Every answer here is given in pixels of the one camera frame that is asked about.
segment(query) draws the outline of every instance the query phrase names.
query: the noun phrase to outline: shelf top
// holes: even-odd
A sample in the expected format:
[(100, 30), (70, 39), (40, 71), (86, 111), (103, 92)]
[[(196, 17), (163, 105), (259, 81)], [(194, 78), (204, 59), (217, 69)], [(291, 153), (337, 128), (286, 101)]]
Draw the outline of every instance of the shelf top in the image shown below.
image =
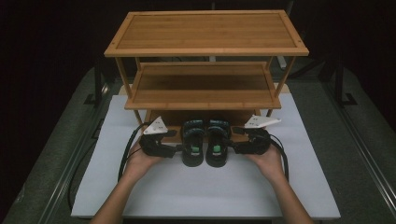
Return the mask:
[(105, 55), (306, 56), (283, 10), (129, 12)]

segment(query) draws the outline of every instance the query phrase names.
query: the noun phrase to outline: lower shelf board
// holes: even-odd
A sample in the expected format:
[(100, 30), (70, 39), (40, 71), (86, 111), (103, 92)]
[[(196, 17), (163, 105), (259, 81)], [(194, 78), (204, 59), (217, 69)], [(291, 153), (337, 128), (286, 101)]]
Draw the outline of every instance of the lower shelf board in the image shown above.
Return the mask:
[(280, 108), (266, 62), (141, 63), (126, 109)]

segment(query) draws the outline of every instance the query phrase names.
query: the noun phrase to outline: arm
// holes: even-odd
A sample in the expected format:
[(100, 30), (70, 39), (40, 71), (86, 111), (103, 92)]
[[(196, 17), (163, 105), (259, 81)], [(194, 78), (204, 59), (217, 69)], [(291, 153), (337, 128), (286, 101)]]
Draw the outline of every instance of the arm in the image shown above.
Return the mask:
[(269, 180), (286, 223), (314, 223), (286, 179), (279, 151), (271, 145), (262, 155), (246, 155)]
[(101, 206), (90, 223), (120, 223), (122, 220), (122, 212), (134, 185), (145, 175), (152, 165), (162, 159), (146, 155), (142, 150), (140, 150), (140, 146), (138, 144), (131, 148), (130, 153), (135, 151), (136, 153), (134, 153), (134, 155), (132, 155), (128, 160), (124, 174), (122, 175), (119, 183), (111, 191), (105, 203)]

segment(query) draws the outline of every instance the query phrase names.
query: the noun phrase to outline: shelf leg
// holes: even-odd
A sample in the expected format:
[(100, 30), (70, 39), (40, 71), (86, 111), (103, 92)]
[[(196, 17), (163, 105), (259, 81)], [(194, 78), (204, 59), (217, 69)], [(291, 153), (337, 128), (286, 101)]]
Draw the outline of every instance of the shelf leg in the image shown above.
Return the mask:
[(140, 65), (140, 58), (135, 57), (134, 60), (136, 61), (137, 71), (141, 71), (142, 66)]
[[(278, 97), (280, 92), (282, 91), (283, 85), (285, 84), (286, 79), (288, 79), (289, 72), (290, 72), (291, 68), (293, 67), (295, 60), (296, 60), (295, 56), (291, 57), (291, 59), (288, 63), (288, 66), (286, 67), (286, 70), (283, 73), (283, 77), (280, 79), (279, 83), (277, 84), (277, 88), (275, 91), (275, 97)], [(273, 109), (269, 109), (267, 112), (267, 117), (271, 117), (272, 112), (273, 112)]]
[(274, 56), (271, 56), (270, 60), (267, 62), (267, 65), (265, 66), (265, 70), (267, 70), (267, 71), (270, 70), (271, 63), (272, 63), (273, 59), (274, 59)]
[(260, 109), (254, 109), (254, 113), (256, 114), (256, 116), (262, 115), (262, 112), (260, 111)]
[(122, 83), (124, 84), (124, 88), (128, 98), (132, 98), (132, 90), (129, 86), (128, 77), (126, 76), (125, 67), (122, 62), (122, 58), (116, 58), (117, 67), (119, 68), (120, 75), (122, 78)]
[[(126, 94), (128, 95), (128, 98), (130, 99), (130, 98), (132, 98), (132, 90), (131, 90), (131, 87), (129, 86), (128, 77), (126, 75), (126, 71), (125, 71), (125, 67), (122, 62), (122, 58), (116, 58), (116, 63), (117, 63), (117, 67), (119, 68), (119, 71), (120, 71), (120, 76), (122, 78), (122, 83), (124, 84)], [(138, 65), (137, 68), (139, 69), (140, 62), (138, 62), (138, 60), (136, 60), (136, 64)], [(137, 122), (139, 122), (139, 124), (142, 124), (143, 122), (142, 122), (142, 119), (140, 118), (139, 111), (134, 110), (134, 115), (136, 116)]]

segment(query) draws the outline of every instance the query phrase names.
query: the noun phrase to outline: human hand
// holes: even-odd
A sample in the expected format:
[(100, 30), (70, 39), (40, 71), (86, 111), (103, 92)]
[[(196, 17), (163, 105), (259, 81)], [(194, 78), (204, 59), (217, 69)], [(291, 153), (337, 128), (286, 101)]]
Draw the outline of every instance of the human hand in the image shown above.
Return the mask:
[(151, 166), (163, 159), (162, 157), (152, 157), (146, 155), (146, 153), (143, 152), (141, 146), (138, 144), (138, 141), (136, 141), (134, 146), (131, 147), (129, 155), (130, 156), (126, 163), (122, 177), (127, 176), (128, 178), (132, 178), (134, 180), (142, 178), (149, 168), (151, 168)]
[(262, 174), (273, 183), (279, 178), (285, 178), (280, 152), (274, 145), (270, 145), (268, 150), (262, 155), (246, 154), (250, 160), (254, 161)]

